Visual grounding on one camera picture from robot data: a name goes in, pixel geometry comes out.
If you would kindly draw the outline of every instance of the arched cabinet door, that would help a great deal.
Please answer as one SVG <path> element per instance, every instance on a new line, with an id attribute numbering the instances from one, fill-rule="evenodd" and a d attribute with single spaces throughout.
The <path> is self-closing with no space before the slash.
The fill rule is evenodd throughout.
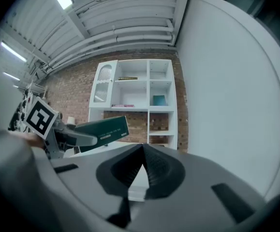
<path id="1" fill-rule="evenodd" d="M 118 60 L 103 62 L 98 65 L 93 81 L 89 107 L 111 107 L 114 75 Z"/>

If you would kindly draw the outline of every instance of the white shelving unit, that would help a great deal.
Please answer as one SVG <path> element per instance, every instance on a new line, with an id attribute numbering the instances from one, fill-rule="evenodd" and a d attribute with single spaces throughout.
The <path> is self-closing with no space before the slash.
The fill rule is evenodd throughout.
<path id="1" fill-rule="evenodd" d="M 137 80 L 119 80 L 119 77 L 137 77 Z M 164 96 L 165 104 L 156 96 Z M 162 145 L 177 149 L 177 99 L 171 60 L 131 59 L 99 63 L 89 101 L 88 121 L 102 119 L 103 111 L 147 112 L 147 143 L 150 137 L 166 136 L 168 143 Z M 168 130 L 149 130 L 149 115 L 154 113 L 168 114 Z"/>

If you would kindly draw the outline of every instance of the ceiling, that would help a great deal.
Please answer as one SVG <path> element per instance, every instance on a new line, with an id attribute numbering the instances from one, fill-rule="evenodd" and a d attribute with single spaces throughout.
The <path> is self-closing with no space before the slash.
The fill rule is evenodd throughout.
<path id="1" fill-rule="evenodd" d="M 0 45 L 0 66 L 24 85 L 118 47 L 173 47 L 186 3 L 187 0 L 73 0 L 63 10 L 57 0 L 17 0 L 1 22 L 0 42 L 4 41 L 27 62 Z"/>

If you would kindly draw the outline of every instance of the white wall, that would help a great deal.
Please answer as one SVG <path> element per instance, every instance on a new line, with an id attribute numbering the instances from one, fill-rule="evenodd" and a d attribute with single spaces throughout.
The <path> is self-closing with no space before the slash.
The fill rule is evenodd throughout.
<path id="1" fill-rule="evenodd" d="M 267 200 L 280 193 L 280 48 L 223 0 L 191 0 L 177 41 L 189 153 L 236 174 Z"/>

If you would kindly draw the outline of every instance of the dark green box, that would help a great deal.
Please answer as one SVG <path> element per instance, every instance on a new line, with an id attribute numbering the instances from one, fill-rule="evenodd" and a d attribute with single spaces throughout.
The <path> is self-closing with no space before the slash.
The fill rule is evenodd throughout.
<path id="1" fill-rule="evenodd" d="M 126 116 L 107 118 L 77 125 L 74 131 L 96 136 L 98 142 L 92 146 L 80 147 L 81 152 L 107 145 L 129 135 Z"/>

